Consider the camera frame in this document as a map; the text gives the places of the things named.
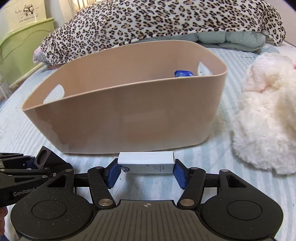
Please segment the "leopard print blanket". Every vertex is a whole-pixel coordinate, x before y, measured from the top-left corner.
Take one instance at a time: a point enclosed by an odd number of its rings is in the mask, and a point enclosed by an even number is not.
[[[262,32],[276,45],[286,34],[278,11],[264,0],[105,0],[80,10],[40,47],[56,65],[149,37],[206,31]]]

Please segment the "crosshair marking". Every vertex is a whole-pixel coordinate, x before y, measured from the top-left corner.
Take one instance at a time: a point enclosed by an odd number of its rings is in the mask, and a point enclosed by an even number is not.
[[[144,207],[146,207],[146,208],[149,208],[149,207],[151,207],[151,206],[152,206],[151,203],[148,203],[148,202],[144,203]]]

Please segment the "bed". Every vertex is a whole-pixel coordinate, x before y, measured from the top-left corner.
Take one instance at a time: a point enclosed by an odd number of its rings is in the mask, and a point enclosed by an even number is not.
[[[238,97],[247,67],[258,54],[219,48],[210,50],[222,58],[229,68],[213,128],[204,143],[175,149],[175,156],[187,167],[201,167],[208,173],[218,173],[220,169],[229,169],[273,198],[284,212],[284,221],[276,239],[294,241],[296,239],[296,176],[276,175],[272,171],[256,169],[238,159],[231,147],[231,119],[237,113]],[[209,74],[202,65],[199,70],[201,75]],[[22,103],[32,90],[54,71],[56,70],[47,70],[46,67],[42,67],[0,107],[1,151],[37,155],[44,145],[71,163],[76,173],[86,172],[94,166],[106,167],[117,155],[87,156],[60,153],[21,111]],[[88,188],[79,188],[77,192],[91,202]],[[122,172],[110,192],[117,203],[120,199],[173,199],[176,202],[182,190],[173,175],[125,174]],[[215,190],[205,190],[203,202],[214,195]],[[9,216],[6,217],[5,234],[10,240],[17,240]]]

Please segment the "metal pivot screw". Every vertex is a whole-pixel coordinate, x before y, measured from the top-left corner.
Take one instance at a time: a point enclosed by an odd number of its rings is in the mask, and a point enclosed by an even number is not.
[[[113,201],[109,198],[104,198],[99,201],[99,204],[104,207],[110,206],[112,203],[113,203]]]
[[[180,201],[180,204],[185,207],[190,207],[190,206],[194,205],[194,201],[192,199],[182,199]]]

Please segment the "blue object in basket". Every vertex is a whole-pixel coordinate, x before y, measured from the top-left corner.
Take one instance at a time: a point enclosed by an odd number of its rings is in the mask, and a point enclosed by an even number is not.
[[[194,76],[194,74],[188,70],[176,70],[175,71],[175,77],[189,77],[189,76]]]

